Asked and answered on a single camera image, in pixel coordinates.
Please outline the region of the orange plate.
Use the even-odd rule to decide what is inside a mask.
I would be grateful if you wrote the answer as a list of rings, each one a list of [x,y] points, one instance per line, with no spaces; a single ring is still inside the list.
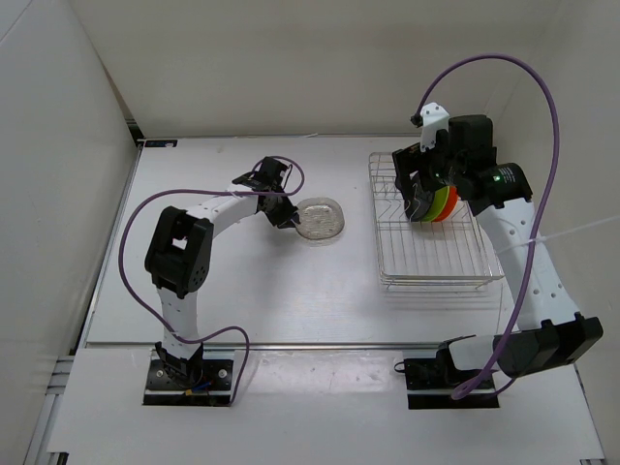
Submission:
[[[447,198],[447,202],[444,210],[442,211],[442,221],[448,218],[453,212],[456,204],[458,202],[458,195],[455,187],[449,187],[449,196]]]

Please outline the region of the lime green plate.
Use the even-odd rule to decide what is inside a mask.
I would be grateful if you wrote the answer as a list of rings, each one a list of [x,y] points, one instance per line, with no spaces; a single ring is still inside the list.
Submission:
[[[444,210],[449,196],[450,196],[450,186],[445,186],[442,189],[436,191],[434,193],[433,202],[431,203],[423,221],[433,222]]]

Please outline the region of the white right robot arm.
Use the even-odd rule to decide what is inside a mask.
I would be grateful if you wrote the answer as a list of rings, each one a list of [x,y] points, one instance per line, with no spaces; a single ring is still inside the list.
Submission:
[[[412,223],[438,219],[448,191],[466,202],[490,240],[509,284],[509,335],[471,336],[442,344],[435,375],[455,388],[470,374],[500,371],[516,379],[576,362],[603,336],[570,297],[542,242],[541,205],[521,167],[497,162],[493,123],[485,115],[452,117],[431,104],[413,121],[418,143],[393,152],[395,186]]]

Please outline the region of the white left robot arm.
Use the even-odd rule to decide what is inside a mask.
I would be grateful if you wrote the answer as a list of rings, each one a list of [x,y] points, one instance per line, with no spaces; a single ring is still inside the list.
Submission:
[[[165,208],[145,258],[170,328],[156,344],[167,375],[183,388],[197,386],[203,374],[198,341],[197,296],[206,280],[212,243],[227,228],[263,213],[278,229],[299,223],[297,208],[283,195],[285,163],[265,157],[256,170],[234,179],[226,195],[199,205]]]

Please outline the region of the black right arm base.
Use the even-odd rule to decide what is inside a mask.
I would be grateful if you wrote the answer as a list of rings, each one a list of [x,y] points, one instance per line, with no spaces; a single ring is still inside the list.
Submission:
[[[498,409],[500,404],[494,394],[495,384],[491,375],[463,399],[451,398],[451,393],[457,386],[477,376],[479,371],[456,369],[448,345],[448,342],[441,343],[430,355],[407,352],[402,361],[393,365],[396,373],[405,376],[408,409]]]

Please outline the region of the black plate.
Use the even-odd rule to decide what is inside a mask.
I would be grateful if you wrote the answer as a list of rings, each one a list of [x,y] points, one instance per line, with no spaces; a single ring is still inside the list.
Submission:
[[[434,192],[423,190],[421,183],[413,179],[411,188],[405,199],[405,213],[407,219],[412,223],[420,222],[430,210],[434,199]]]

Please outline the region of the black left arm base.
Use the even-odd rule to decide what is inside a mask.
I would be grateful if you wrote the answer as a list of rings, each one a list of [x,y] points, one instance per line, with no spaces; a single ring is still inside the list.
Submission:
[[[189,381],[177,381],[153,353],[142,396],[143,406],[228,407],[233,394],[233,353],[206,352]]]

